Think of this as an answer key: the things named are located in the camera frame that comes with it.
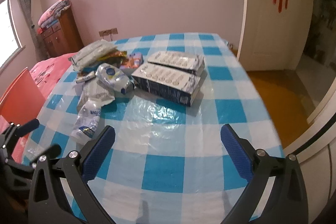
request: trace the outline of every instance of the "snack package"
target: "snack package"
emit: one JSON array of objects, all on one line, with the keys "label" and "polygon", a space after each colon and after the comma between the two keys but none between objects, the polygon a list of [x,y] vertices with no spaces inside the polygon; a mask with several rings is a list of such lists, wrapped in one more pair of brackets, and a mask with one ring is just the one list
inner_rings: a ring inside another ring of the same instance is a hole
[{"label": "snack package", "polygon": [[114,91],[95,77],[84,83],[83,92],[77,105],[78,112],[89,99],[98,101],[102,107],[115,100]]},{"label": "snack package", "polygon": [[78,117],[70,137],[75,142],[85,145],[92,139],[98,127],[100,113],[100,102],[89,98],[78,112]]},{"label": "snack package", "polygon": [[108,53],[107,55],[104,55],[103,57],[98,58],[95,62],[83,68],[82,71],[86,73],[96,71],[98,66],[102,63],[108,63],[111,65],[115,65],[115,67],[119,68],[120,64],[124,60],[127,60],[126,56],[127,56],[127,51],[120,52],[117,49],[115,49],[112,52]]},{"label": "snack package", "polygon": [[117,47],[106,40],[98,40],[85,46],[69,60],[75,71],[82,71],[85,67],[97,61],[98,58],[115,51]]},{"label": "snack package", "polygon": [[103,63],[99,65],[96,71],[96,77],[105,85],[108,85],[113,90],[126,94],[134,89],[134,85],[126,74],[120,69]]},{"label": "snack package", "polygon": [[199,76],[151,63],[142,64],[132,78],[136,87],[185,106],[192,105],[200,90]]},{"label": "snack package", "polygon": [[104,61],[104,60],[110,59],[112,57],[127,57],[127,51],[110,52],[110,53],[98,58],[97,61]]},{"label": "snack package", "polygon": [[130,54],[126,60],[121,63],[120,69],[127,75],[131,74],[143,64],[143,56],[141,52]]},{"label": "snack package", "polygon": [[90,79],[93,79],[95,78],[96,75],[95,75],[95,72],[92,71],[90,73],[86,73],[86,72],[79,72],[77,73],[77,77],[76,77],[76,83],[81,83],[81,82],[85,82],[85,81],[88,81]]},{"label": "snack package", "polygon": [[182,70],[196,76],[201,76],[205,67],[203,55],[188,52],[159,51],[152,54],[147,62]]}]

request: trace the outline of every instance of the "plastic water bottle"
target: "plastic water bottle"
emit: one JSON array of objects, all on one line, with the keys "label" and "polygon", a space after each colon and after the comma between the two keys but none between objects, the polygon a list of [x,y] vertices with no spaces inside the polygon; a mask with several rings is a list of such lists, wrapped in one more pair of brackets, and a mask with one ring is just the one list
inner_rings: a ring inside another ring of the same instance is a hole
[{"label": "plastic water bottle", "polygon": [[70,137],[83,145],[90,141],[98,127],[100,112],[100,103],[89,98],[78,112],[77,121],[73,126]]}]

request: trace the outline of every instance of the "plastic bag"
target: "plastic bag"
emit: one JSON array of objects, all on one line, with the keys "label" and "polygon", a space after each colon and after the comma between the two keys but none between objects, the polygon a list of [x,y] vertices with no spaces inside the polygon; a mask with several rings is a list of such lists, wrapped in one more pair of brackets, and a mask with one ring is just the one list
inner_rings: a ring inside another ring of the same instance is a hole
[{"label": "plastic bag", "polygon": [[88,65],[97,61],[98,58],[115,51],[116,46],[106,40],[98,40],[85,46],[69,60],[75,71],[82,71]]},{"label": "plastic bag", "polygon": [[134,85],[126,74],[120,69],[103,63],[96,71],[96,77],[104,84],[112,87],[113,90],[126,94],[134,89]]},{"label": "plastic bag", "polygon": [[98,127],[100,112],[100,102],[89,98],[78,112],[70,137],[82,145],[90,141]]},{"label": "plastic bag", "polygon": [[114,91],[98,78],[93,78],[84,83],[83,91],[77,105],[78,112],[89,99],[97,100],[102,107],[115,100]]}]

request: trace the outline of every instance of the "crumpled plastic bottle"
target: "crumpled plastic bottle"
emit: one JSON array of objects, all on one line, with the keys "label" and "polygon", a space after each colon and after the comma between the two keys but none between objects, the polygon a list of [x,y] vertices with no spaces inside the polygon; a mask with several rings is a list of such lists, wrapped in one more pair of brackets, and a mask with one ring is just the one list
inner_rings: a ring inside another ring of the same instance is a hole
[{"label": "crumpled plastic bottle", "polygon": [[90,141],[98,127],[100,112],[100,102],[89,98],[78,112],[77,121],[73,126],[70,137],[83,145]]},{"label": "crumpled plastic bottle", "polygon": [[112,87],[114,91],[126,94],[134,89],[134,85],[126,74],[120,69],[103,63],[98,66],[96,71],[97,78],[105,85]]}]

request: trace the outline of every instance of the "cabinet door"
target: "cabinet door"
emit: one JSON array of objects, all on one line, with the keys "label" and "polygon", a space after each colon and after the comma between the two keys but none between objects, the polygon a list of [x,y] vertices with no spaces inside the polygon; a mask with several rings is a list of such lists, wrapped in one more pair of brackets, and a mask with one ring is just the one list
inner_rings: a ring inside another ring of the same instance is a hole
[{"label": "cabinet door", "polygon": [[66,54],[66,53],[70,53],[69,45],[67,43],[67,40],[62,30],[58,30],[57,32],[54,32],[51,35],[51,37],[52,37],[56,52],[58,53],[58,56]]},{"label": "cabinet door", "polygon": [[51,39],[51,36],[43,39],[43,42],[47,48],[47,51],[50,55],[50,57],[57,57],[57,53],[56,53],[56,50],[55,50],[55,47],[54,47],[54,44],[53,44],[53,41]]}]

